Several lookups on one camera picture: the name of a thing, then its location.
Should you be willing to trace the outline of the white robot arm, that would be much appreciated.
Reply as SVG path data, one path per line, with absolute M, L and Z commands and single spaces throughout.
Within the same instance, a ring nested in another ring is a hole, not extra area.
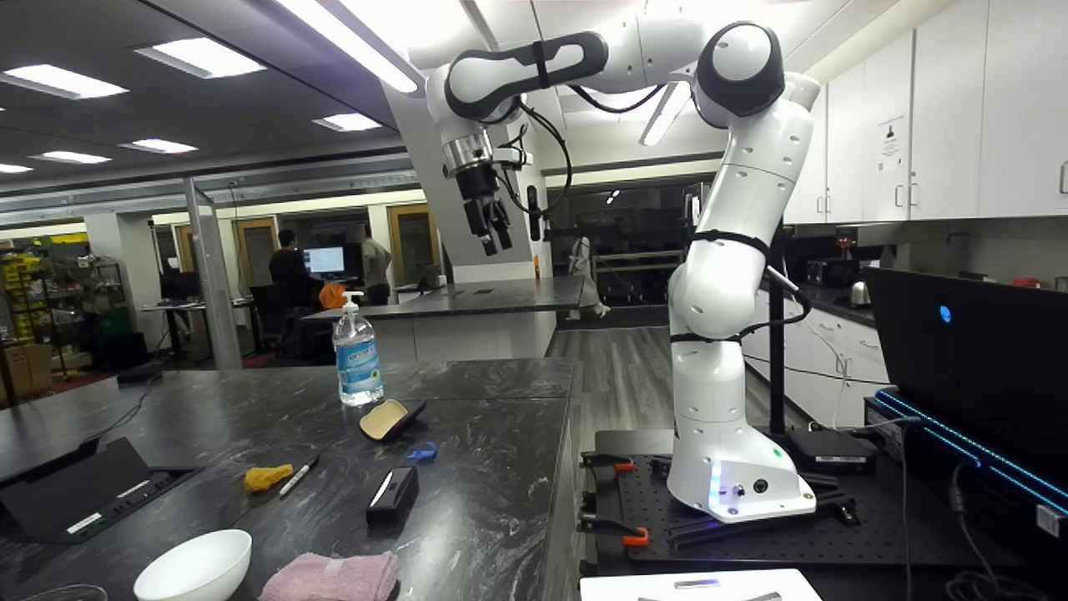
M 669 489 L 724 525 L 806 517 L 819 493 L 788 449 L 744 416 L 744 351 L 754 299 L 812 146 L 822 82 L 790 73 L 774 30 L 734 18 L 716 33 L 669 18 L 634 18 L 606 37 L 579 30 L 511 51 L 464 51 L 429 73 L 429 112 L 464 195 L 467 227 L 498 248 L 488 126 L 534 89 L 590 85 L 627 93 L 678 79 L 697 118 L 727 134 L 727 152 L 706 199 L 685 259 L 669 281 L 674 453 Z

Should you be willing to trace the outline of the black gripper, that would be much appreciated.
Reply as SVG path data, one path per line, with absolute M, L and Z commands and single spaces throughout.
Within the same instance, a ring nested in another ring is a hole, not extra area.
M 467 208 L 476 208 L 476 232 L 488 257 L 498 254 L 498 242 L 511 251 L 511 218 L 498 199 L 498 170 L 490 163 L 467 163 L 458 174 L 458 187 Z

